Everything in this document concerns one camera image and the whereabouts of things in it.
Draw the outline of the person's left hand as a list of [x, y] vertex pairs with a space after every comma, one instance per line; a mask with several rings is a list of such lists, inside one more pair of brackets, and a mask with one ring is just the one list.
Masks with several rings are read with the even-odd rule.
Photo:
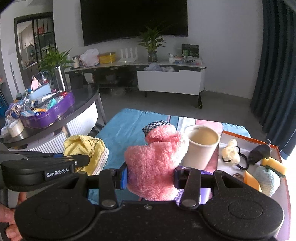
[[20, 231], [15, 222], [15, 208], [9, 209], [1, 204], [1, 223], [8, 223], [9, 226], [5, 229], [5, 237], [12, 241], [23, 240]]

